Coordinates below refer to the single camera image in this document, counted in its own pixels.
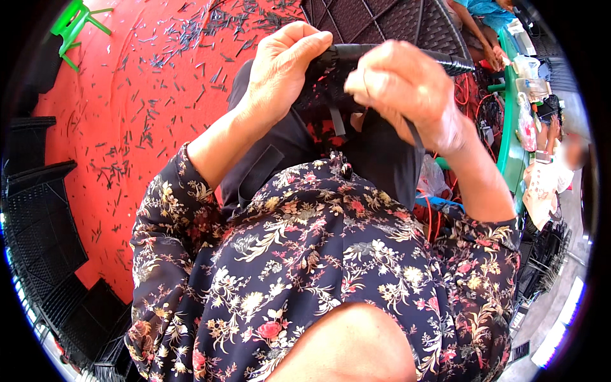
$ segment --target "red carpet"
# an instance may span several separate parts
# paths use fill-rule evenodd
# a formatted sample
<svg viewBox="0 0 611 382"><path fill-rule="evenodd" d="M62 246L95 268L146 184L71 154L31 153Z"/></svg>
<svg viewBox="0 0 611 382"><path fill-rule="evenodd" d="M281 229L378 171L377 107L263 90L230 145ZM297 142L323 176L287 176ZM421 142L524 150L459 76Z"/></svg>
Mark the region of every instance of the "red carpet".
<svg viewBox="0 0 611 382"><path fill-rule="evenodd" d="M85 3L92 10L114 8L93 16L112 34L90 23L85 26L77 38L82 45L68 52L80 72L63 63L55 87L40 96L35 115L57 118L57 125L47 132L46 163L70 159L78 163L65 184L89 261L76 274L87 288L102 277L128 303L133 290L128 241L148 182L182 143L196 138L225 113L235 73L255 56L252 47L240 51L241 47L257 36L255 46L273 31L275 23L301 15L295 6L283 7L290 3L285 0L259 0L256 8L253 0L217 0L215 6L214 0L211 4L184 0ZM215 12L206 12L202 18L209 5L235 18L225 19ZM261 15L260 9L284 18ZM163 67L150 64L151 60L166 61L169 54L164 52L184 46L189 37L187 33L181 40L182 25L188 24L187 32L196 30L197 23L205 27L211 14L214 23L225 20L228 27L215 36L190 40L189 49ZM244 33L233 41L239 18L245 16ZM210 83L217 73L216 82Z"/></svg>

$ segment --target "woman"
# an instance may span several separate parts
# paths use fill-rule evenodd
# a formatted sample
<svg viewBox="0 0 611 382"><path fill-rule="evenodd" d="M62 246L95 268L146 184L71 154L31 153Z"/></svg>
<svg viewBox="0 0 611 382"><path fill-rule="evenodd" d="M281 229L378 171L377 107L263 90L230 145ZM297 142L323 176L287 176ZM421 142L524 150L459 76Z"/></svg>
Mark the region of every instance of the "woman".
<svg viewBox="0 0 611 382"><path fill-rule="evenodd" d="M429 243L411 205L396 201L413 196L399 184L376 188L351 171L350 156L290 163L313 155L304 131L287 128L290 106L331 40L302 22L263 39L234 81L230 111L148 187L131 240L125 342L149 379L490 380L507 363L516 216L440 65L387 42L359 61L345 90L408 143L411 119L448 160L469 215L444 207L451 235ZM387 166L407 174L395 183L417 180L399 170L405 162ZM213 194L219 184L229 218Z"/></svg>

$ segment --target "sleeve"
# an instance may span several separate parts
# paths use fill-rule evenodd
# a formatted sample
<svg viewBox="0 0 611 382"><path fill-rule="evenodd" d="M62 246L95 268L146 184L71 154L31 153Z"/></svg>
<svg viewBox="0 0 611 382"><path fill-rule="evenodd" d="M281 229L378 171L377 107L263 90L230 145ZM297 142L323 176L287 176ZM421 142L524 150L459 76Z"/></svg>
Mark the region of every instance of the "sleeve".
<svg viewBox="0 0 611 382"><path fill-rule="evenodd" d="M446 205L442 211L452 223L451 233L433 249L442 263L458 341L458 356L447 368L462 364L454 374L494 380L511 350L509 324L520 261L518 218L484 223L456 206Z"/></svg>
<svg viewBox="0 0 611 382"><path fill-rule="evenodd" d="M481 22L492 28L496 34L499 34L500 30L512 22L515 16L511 12L507 12L503 8L499 7L496 3L494 3L494 5L496 5L499 9L485 15Z"/></svg>
<svg viewBox="0 0 611 382"><path fill-rule="evenodd" d="M134 299L125 344L143 375L172 321L199 249L212 246L222 232L213 190L192 166L186 145L150 182L130 241Z"/></svg>

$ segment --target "dark floral shirt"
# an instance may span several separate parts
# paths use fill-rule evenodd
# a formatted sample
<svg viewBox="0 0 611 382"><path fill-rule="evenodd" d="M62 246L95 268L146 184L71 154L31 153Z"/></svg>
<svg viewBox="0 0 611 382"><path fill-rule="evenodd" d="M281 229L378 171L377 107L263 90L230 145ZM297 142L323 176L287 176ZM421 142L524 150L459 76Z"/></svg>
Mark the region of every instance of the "dark floral shirt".
<svg viewBox="0 0 611 382"><path fill-rule="evenodd" d="M133 325L125 336L153 381L262 381L305 330L346 301L390 315L419 381L486 381L510 350L517 220L469 219L427 242L405 206L341 154L275 175L229 221L184 145L137 213Z"/></svg>

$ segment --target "wrist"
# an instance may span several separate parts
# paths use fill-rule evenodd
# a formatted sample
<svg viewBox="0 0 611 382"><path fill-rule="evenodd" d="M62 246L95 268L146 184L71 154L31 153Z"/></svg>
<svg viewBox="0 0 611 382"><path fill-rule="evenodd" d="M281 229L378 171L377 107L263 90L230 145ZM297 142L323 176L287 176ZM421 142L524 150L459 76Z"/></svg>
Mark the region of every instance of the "wrist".
<svg viewBox="0 0 611 382"><path fill-rule="evenodd" d="M456 109L454 121L458 130L455 135L454 142L449 150L444 153L440 153L448 161L451 161L454 158L461 158L467 153L472 153L474 151L474 147L476 147L479 143L479 138L476 134L473 122L463 115L458 109Z"/></svg>
<svg viewBox="0 0 611 382"><path fill-rule="evenodd" d="M255 142L261 139L275 122L257 115L254 108L245 101L245 98L243 97L237 106L228 113L232 116L230 126L235 134L240 134L248 141Z"/></svg>

